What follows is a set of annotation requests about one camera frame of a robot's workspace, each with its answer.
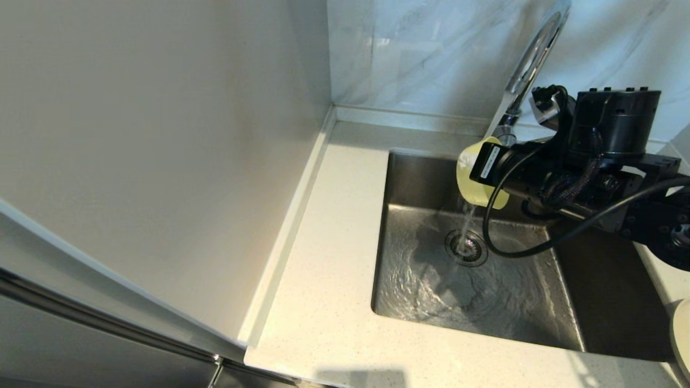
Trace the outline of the chrome gooseneck kitchen faucet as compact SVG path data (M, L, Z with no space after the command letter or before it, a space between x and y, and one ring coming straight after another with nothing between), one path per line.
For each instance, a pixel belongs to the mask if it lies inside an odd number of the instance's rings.
M508 147L517 142L514 127L522 115L522 104L560 36L571 7L572 0L555 0L554 5L542 17L535 34L517 62L515 71L508 79L502 101L483 136L484 140L495 137Z

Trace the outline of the stainless steel sink basin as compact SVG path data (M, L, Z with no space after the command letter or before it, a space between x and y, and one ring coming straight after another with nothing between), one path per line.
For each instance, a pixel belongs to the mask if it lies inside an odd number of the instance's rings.
M532 257L488 250L481 267L455 264L446 236L481 236L483 214L461 198L454 161L390 153L373 312L575 351L674 359L670 317L631 241L590 228Z

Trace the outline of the grey steel appliance front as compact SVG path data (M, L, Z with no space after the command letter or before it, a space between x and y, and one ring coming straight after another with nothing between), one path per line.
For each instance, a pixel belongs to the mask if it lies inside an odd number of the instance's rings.
M0 388L298 388L0 267Z

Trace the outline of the small yellow bowl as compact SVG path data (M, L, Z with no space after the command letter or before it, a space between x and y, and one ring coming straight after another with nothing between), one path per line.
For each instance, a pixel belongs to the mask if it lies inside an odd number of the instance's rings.
M490 136L482 140L481 142L474 143L473 145L467 148L477 148L481 152L481 147L483 147L485 143L492 143L496 145L501 144L498 138ZM498 161L498 154L500 152L500 148L490 148L490 152L486 153L485 156L480 156L480 152L473 169L458 169L457 161L456 179L459 192L461 193L461 196L463 197L463 199L465 199L465 201L467 201L469 204L486 208L488 206L488 202L491 197L491 194L494 191L494 188L492 186L488 186L486 184L472 180L471 172L477 169L479 177L481 179L486 179L491 169L493 168L493 165L496 161Z

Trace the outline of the white round plate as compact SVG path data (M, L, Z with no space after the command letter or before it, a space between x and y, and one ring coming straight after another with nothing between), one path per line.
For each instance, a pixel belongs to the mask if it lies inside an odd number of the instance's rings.
M675 363L690 388L690 298L675 305L670 325Z

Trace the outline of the round metal drain strainer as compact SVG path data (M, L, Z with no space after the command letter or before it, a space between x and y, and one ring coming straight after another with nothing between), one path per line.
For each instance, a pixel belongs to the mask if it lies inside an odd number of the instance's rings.
M451 261L463 267L481 267L488 260L485 242L471 230L464 234L451 231L444 240L444 248Z

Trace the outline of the white tall cabinet side panel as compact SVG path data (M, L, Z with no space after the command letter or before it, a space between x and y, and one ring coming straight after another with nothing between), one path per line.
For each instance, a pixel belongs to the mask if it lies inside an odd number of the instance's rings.
M240 347L330 107L326 0L0 0L0 213Z

